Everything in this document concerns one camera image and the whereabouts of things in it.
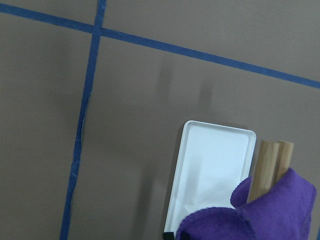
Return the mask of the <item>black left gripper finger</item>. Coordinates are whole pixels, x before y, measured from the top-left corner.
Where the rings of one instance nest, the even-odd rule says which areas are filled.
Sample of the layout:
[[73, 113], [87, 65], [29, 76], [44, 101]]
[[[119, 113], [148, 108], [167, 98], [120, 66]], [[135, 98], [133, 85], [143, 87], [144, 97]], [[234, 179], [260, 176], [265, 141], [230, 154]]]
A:
[[164, 232], [162, 235], [163, 240], [174, 240], [174, 233], [173, 232]]

